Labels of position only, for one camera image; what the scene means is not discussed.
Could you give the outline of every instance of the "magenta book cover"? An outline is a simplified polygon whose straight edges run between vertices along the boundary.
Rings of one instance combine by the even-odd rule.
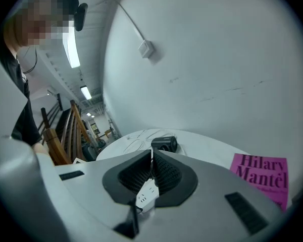
[[[288,170],[286,158],[271,158],[234,154],[230,170],[250,185],[261,190],[272,201],[286,210]]]

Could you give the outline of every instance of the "fluorescent light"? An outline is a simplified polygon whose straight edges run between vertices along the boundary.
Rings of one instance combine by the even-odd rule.
[[[83,95],[86,99],[91,99],[92,98],[91,94],[89,92],[89,89],[86,87],[86,85],[81,87],[81,91],[82,91],[82,93],[83,93]]]
[[[80,60],[77,54],[76,43],[75,43],[75,30],[74,22],[71,21],[69,24],[68,32],[63,33],[63,46],[71,65],[71,68],[79,67]]]

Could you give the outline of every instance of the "power outlet socket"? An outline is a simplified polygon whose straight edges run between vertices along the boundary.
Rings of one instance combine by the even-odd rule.
[[[155,200],[160,196],[155,180],[148,179],[136,196],[136,206],[147,212],[155,205]]]

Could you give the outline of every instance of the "black t-shirt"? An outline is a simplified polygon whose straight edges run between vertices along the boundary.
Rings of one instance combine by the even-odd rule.
[[[34,145],[41,140],[41,136],[39,135],[37,126],[32,116],[31,104],[29,100],[28,80],[21,72],[18,61],[7,48],[2,33],[0,33],[0,62],[19,90],[21,90],[21,92],[28,99],[27,104],[20,113],[11,136],[14,139],[22,140],[28,143],[30,146]]]

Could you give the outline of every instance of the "white table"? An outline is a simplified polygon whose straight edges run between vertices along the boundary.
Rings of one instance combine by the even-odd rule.
[[[176,136],[179,148],[176,153],[230,168],[235,153],[248,154],[215,139],[175,129],[147,129],[126,135],[106,147],[96,160],[121,156],[136,150],[150,148],[153,138]]]

